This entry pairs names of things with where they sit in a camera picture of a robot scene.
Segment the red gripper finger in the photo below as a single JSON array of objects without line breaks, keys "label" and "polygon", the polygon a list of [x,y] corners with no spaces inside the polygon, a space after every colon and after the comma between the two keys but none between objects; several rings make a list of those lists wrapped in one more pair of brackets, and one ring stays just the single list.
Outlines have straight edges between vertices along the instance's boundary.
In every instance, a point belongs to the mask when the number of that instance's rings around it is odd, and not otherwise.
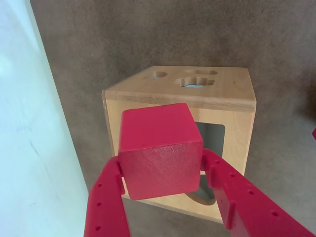
[{"label": "red gripper finger", "polygon": [[233,237],[314,236],[216,153],[204,149],[202,160],[223,224]]},{"label": "red gripper finger", "polygon": [[122,202],[124,194],[118,158],[112,157],[89,191],[83,234],[85,237],[131,236]]}]

